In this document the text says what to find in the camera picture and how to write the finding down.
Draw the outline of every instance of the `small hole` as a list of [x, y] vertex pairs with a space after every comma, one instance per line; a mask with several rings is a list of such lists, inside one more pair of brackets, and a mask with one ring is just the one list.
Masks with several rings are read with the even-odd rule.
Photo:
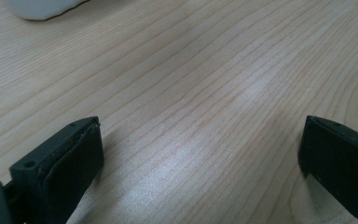
[[25, 164], [24, 164], [24, 166], [26, 167], [26, 168], [31, 168], [31, 167], [34, 167], [36, 165], [36, 162], [34, 162], [34, 161], [27, 161]]

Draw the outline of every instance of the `wood grain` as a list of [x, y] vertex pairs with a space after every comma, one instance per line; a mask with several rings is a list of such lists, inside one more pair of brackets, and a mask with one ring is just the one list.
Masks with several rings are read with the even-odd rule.
[[358, 131], [358, 1], [92, 0], [48, 21], [0, 2], [0, 180], [102, 123], [69, 223], [358, 223], [298, 168], [308, 114]]

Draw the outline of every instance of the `light wooden surface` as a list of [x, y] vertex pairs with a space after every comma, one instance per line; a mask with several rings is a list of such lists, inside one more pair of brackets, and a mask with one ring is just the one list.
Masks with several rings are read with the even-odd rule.
[[300, 173], [308, 114], [358, 131], [358, 1], [91, 0], [49, 21], [0, 2], [0, 180], [102, 123], [70, 223], [358, 223]]

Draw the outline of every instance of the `wooden table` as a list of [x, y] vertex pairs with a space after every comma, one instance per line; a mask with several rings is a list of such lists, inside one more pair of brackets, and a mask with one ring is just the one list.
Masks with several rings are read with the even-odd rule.
[[102, 124], [69, 223], [358, 223], [300, 172], [307, 115], [358, 131], [358, 1], [92, 0], [48, 21], [0, 2], [0, 180]]

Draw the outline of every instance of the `white object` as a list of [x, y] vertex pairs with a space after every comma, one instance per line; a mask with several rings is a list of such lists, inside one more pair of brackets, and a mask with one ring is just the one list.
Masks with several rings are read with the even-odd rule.
[[85, 0], [3, 0], [14, 14], [27, 20], [46, 20]]

